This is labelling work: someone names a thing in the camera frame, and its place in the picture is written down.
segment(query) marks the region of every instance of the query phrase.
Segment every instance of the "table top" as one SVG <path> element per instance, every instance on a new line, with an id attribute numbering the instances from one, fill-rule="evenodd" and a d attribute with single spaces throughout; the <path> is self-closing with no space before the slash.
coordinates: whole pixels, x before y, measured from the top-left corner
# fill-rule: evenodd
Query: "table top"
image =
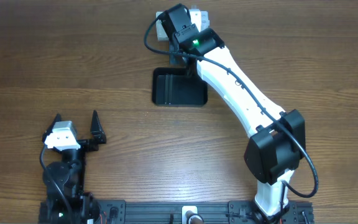
<path id="1" fill-rule="evenodd" d="M 108 143 L 87 155 L 86 190 L 128 202 L 252 200 L 239 120 L 209 86 L 201 108 L 157 107 L 152 72 L 168 58 L 143 34 L 170 1 L 0 1 L 0 222 L 36 222 L 39 153 L 54 116 L 88 138 L 97 110 Z M 315 220 L 358 223 L 358 1 L 183 1 L 209 12 L 249 78 L 306 120 L 319 174 Z M 155 29 L 150 44 L 158 43 Z M 45 163 L 60 160 L 47 152 Z M 310 192 L 305 160 L 292 185 Z M 302 200 L 292 193 L 291 200 Z"/>

